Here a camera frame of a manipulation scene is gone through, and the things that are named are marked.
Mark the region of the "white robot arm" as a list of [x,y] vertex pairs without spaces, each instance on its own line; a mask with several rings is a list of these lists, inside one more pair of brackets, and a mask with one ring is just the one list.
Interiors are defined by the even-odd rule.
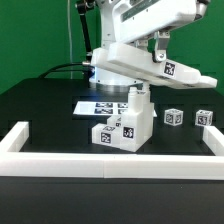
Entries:
[[217,81],[169,60],[170,32],[201,19],[210,0],[96,0],[101,46],[93,51],[90,83],[104,88],[151,84],[214,88]]

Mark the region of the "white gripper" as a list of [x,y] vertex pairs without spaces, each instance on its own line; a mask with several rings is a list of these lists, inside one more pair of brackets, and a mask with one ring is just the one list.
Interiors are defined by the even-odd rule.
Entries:
[[112,10],[115,39],[136,40],[141,48],[149,45],[144,37],[154,34],[153,61],[161,63],[167,59],[169,31],[203,18],[207,7],[208,0],[121,0]]

